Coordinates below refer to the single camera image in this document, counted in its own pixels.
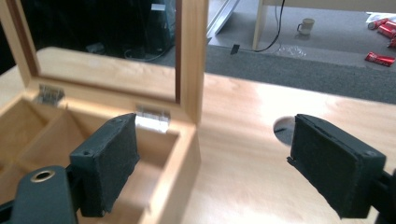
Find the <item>cable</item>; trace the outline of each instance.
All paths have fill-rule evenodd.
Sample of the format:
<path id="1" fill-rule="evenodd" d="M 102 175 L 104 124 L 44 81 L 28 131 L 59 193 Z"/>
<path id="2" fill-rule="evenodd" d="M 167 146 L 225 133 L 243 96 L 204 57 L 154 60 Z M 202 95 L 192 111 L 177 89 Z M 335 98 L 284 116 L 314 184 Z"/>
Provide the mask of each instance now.
<path id="1" fill-rule="evenodd" d="M 265 49 L 256 49 L 256 50 L 253 50 L 254 52 L 262 52 L 262 51 L 268 50 L 269 48 L 271 48 L 275 44 L 275 42 L 279 38 L 280 29 L 282 27 L 282 14 L 283 14 L 283 7 L 284 6 L 285 6 L 285 0 L 282 0 L 282 6 L 280 8 L 280 14 L 279 14 L 279 21 L 277 21 L 277 13 L 275 14 L 276 15 L 276 23 L 277 23 L 277 34 L 276 34 L 274 40 L 271 42 L 271 44 L 267 48 L 265 48 Z"/>

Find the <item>red packaging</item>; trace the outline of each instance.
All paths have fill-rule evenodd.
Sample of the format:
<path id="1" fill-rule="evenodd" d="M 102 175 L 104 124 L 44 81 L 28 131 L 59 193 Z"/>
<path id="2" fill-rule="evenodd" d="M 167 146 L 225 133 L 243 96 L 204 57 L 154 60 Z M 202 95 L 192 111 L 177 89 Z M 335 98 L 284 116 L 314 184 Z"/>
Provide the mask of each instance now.
<path id="1" fill-rule="evenodd" d="M 396 48 L 396 37 L 393 37 L 388 44 L 388 48 Z"/>
<path id="2" fill-rule="evenodd" d="M 382 35 L 389 37 L 389 38 L 393 38 L 396 36 L 396 29 L 393 29 L 385 24 L 380 25 L 378 27 L 378 32 Z"/>
<path id="3" fill-rule="evenodd" d="M 379 63 L 387 67 L 390 67 L 395 62 L 395 58 L 393 57 L 379 55 L 374 52 L 367 54 L 365 60 L 372 63 Z"/>
<path id="4" fill-rule="evenodd" d="M 370 30 L 375 30 L 375 29 L 377 29 L 380 25 L 385 24 L 387 21 L 389 21 L 388 18 L 385 18 L 385 19 L 382 19 L 382 20 L 379 20 L 379 21 L 372 21 L 372 22 L 370 22 L 370 23 L 367 25 L 367 27 L 368 27 Z"/>
<path id="5" fill-rule="evenodd" d="M 394 21 L 387 21 L 387 22 L 385 22 L 385 25 L 387 25 L 388 27 L 390 27 L 392 29 L 396 29 L 396 22 L 394 22 Z"/>

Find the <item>metal hinge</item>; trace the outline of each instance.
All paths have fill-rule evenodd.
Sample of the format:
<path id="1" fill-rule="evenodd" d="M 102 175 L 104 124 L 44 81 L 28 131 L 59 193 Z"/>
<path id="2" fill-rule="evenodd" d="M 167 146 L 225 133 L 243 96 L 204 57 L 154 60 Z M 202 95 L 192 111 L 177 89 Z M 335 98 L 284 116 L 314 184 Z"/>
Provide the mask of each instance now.
<path id="1" fill-rule="evenodd" d="M 64 90 L 57 87 L 46 86 L 40 84 L 40 93 L 35 98 L 35 101 L 44 105 L 58 105 L 64 98 Z"/>
<path id="2" fill-rule="evenodd" d="M 160 133 L 166 133 L 171 121 L 169 112 L 147 109 L 143 106 L 137 107 L 136 115 L 136 126 Z"/>

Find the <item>white mug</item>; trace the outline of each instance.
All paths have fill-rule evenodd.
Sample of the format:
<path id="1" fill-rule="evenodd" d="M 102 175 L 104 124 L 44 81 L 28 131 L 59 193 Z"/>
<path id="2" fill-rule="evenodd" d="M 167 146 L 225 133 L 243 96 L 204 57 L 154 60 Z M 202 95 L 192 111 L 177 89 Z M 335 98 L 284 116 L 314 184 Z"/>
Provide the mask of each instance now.
<path id="1" fill-rule="evenodd" d="M 302 35 L 310 35 L 312 27 L 314 27 L 315 20 L 305 18 L 303 19 L 303 23 L 298 24 L 297 31 Z"/>

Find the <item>black rubber pad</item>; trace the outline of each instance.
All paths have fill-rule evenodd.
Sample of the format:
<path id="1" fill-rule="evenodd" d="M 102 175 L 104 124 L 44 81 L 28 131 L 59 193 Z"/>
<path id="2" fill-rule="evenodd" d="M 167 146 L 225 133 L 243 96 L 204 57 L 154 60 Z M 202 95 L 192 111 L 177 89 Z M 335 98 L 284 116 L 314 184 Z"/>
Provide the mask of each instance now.
<path id="1" fill-rule="evenodd" d="M 128 176 L 139 160 L 134 126 L 135 114 L 106 122 L 70 155 L 73 175 L 82 179 L 84 217 L 110 212 Z"/>
<path id="2" fill-rule="evenodd" d="M 297 115 L 295 121 L 289 163 L 340 217 L 367 217 L 369 189 L 385 155 L 326 120 Z"/>

